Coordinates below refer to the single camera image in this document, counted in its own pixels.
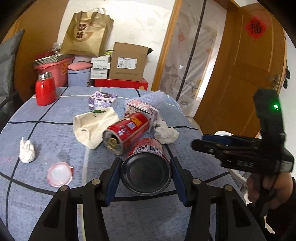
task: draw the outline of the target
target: stacked boxes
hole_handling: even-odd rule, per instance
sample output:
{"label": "stacked boxes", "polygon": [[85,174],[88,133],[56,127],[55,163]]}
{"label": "stacked boxes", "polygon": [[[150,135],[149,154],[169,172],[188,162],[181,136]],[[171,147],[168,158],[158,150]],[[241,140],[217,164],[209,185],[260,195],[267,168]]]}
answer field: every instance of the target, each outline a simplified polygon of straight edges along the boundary
{"label": "stacked boxes", "polygon": [[109,55],[91,58],[93,67],[91,68],[91,79],[107,79],[110,69],[111,57]]}

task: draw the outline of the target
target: purple carton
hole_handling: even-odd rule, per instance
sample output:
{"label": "purple carton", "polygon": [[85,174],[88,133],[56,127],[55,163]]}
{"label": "purple carton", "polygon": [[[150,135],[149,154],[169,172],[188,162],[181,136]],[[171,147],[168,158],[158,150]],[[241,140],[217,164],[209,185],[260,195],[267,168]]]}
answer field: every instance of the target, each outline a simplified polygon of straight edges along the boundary
{"label": "purple carton", "polygon": [[97,110],[101,108],[115,108],[118,101],[118,95],[96,91],[89,97],[89,109]]}

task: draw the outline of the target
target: door handle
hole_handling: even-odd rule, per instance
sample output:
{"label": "door handle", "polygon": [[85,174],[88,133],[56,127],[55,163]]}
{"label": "door handle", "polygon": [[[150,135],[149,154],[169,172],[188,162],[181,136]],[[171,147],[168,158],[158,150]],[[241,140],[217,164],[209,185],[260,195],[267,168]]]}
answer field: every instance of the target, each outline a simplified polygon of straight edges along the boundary
{"label": "door handle", "polygon": [[274,78],[270,77],[269,80],[272,81],[272,88],[277,90],[280,85],[280,79],[281,76],[279,74],[276,74]]}

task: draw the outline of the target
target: table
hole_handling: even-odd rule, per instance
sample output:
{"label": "table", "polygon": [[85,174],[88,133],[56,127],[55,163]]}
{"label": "table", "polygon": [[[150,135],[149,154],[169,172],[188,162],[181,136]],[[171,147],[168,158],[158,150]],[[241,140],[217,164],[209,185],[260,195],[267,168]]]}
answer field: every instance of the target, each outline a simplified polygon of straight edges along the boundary
{"label": "table", "polygon": [[[86,147],[73,134],[73,117],[88,110],[88,96],[95,91],[119,95],[115,108],[119,118],[124,115],[129,98],[149,91],[105,87],[57,88],[59,98],[51,105],[39,107],[35,97],[29,99],[10,119],[0,134],[0,217],[16,241],[28,240],[43,210],[57,191],[47,182],[47,170],[55,161],[66,161],[74,167],[71,188],[82,186],[82,170]],[[225,168],[211,155],[194,152],[190,143],[201,138],[192,128],[174,99],[167,96],[160,108],[168,126],[175,127],[179,138],[169,144],[172,154],[193,176],[222,187],[229,183],[239,192]],[[35,148],[35,160],[29,164],[19,161],[20,139],[29,139]],[[90,150],[87,181],[98,178],[108,169],[116,156],[104,145]],[[191,208],[185,208],[175,194],[173,181],[163,197],[133,200],[131,193],[120,182],[115,201],[102,208],[110,240],[184,240]],[[211,228],[215,231],[215,207],[211,207]],[[79,237],[82,240],[80,221]]]}

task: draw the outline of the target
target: pink basket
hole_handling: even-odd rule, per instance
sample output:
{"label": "pink basket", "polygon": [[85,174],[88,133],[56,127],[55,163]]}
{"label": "pink basket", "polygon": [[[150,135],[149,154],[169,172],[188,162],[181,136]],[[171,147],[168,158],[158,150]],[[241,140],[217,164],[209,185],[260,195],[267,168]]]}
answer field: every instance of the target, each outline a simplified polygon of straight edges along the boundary
{"label": "pink basket", "polygon": [[63,59],[56,63],[41,64],[34,67],[38,74],[51,72],[56,87],[62,87],[68,82],[68,65],[72,63],[74,57]]}

